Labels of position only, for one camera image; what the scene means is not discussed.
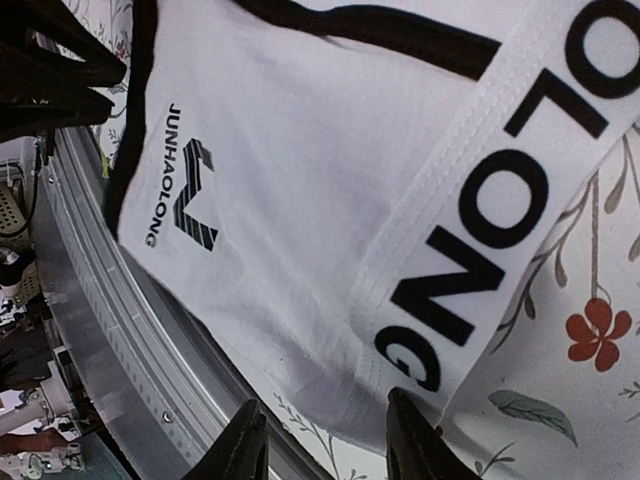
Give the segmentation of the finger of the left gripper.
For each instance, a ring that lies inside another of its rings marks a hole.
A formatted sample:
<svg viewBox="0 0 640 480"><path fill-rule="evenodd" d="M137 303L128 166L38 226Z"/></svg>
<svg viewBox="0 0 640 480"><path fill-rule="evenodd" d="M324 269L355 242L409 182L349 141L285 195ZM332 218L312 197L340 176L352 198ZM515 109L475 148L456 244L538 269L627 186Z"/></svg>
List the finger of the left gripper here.
<svg viewBox="0 0 640 480"><path fill-rule="evenodd" d="M114 103L85 86L1 86L1 139L104 123Z"/></svg>
<svg viewBox="0 0 640 480"><path fill-rule="evenodd" d="M80 59L72 60L28 43L28 30L68 48ZM1 39L84 85L115 85L125 76L125 64L91 35L61 1L3 1Z"/></svg>

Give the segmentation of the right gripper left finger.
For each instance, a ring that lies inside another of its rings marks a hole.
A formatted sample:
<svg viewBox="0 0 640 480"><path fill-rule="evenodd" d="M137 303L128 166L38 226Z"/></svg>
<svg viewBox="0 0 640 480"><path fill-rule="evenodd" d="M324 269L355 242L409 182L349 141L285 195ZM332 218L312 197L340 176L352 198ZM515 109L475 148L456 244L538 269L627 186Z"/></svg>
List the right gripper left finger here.
<svg viewBox="0 0 640 480"><path fill-rule="evenodd" d="M267 418L257 400L236 412L187 480L263 480L269 472Z"/></svg>

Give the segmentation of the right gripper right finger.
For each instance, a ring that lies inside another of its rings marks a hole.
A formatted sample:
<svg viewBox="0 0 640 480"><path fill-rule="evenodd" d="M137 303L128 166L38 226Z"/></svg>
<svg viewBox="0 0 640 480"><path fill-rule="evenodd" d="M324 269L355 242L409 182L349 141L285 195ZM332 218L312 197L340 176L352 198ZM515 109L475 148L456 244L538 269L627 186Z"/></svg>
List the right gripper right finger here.
<svg viewBox="0 0 640 480"><path fill-rule="evenodd" d="M386 464L390 480L477 480L399 388L388 395Z"/></svg>

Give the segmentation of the white underwear black trim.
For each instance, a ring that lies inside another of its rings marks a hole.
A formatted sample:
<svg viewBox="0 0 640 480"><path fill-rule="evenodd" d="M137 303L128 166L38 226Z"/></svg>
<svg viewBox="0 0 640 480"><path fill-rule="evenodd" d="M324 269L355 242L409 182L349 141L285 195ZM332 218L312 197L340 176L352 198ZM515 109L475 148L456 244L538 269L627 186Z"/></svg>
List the white underwear black trim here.
<svg viewBox="0 0 640 480"><path fill-rule="evenodd" d="M639 117L635 1L137 1L119 244L303 415L442 415Z"/></svg>

